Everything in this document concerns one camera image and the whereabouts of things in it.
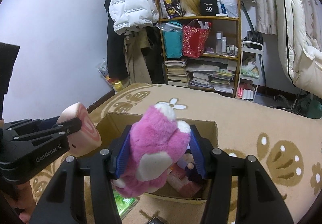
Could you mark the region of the person's left hand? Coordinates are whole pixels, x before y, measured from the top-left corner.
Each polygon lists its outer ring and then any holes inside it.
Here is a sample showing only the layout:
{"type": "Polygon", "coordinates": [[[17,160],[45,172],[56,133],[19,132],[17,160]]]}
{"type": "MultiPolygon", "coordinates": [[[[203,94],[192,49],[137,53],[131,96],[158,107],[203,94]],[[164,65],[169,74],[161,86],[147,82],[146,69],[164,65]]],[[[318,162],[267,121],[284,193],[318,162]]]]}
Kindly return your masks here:
{"type": "Polygon", "coordinates": [[[36,202],[33,199],[33,193],[30,182],[15,186],[16,198],[9,198],[8,202],[12,208],[22,210],[19,215],[23,223],[29,223],[32,213],[36,207],[36,202]]]}

